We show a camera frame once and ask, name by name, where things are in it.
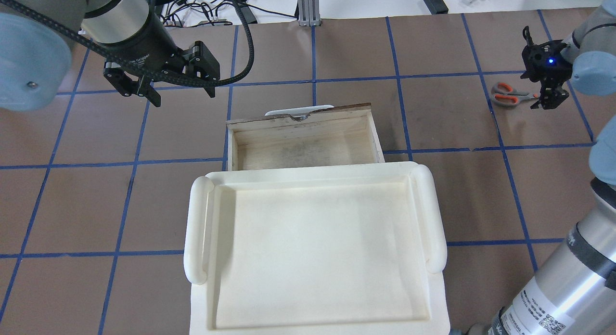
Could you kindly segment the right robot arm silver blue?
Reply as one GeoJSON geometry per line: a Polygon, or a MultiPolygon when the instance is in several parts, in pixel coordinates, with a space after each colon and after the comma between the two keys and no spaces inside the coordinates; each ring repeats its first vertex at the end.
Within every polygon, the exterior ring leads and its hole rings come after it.
{"type": "MultiPolygon", "coordinates": [[[[532,109],[556,109],[564,89],[588,96],[615,93],[615,0],[603,2],[565,39],[537,44],[522,30],[527,78],[540,84],[532,109]]],[[[475,324],[469,335],[604,335],[615,330],[615,120],[590,150],[590,191],[594,204],[490,324],[475,324]]]]}

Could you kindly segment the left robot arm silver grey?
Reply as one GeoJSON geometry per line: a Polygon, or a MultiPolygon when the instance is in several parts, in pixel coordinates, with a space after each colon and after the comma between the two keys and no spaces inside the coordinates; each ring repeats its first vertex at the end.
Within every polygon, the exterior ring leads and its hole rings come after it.
{"type": "Polygon", "coordinates": [[[55,97],[83,45],[105,59],[103,77],[123,96],[160,105],[166,81],[211,97],[220,65],[205,44],[181,49],[147,0],[1,0],[1,107],[38,110],[55,97]]]}

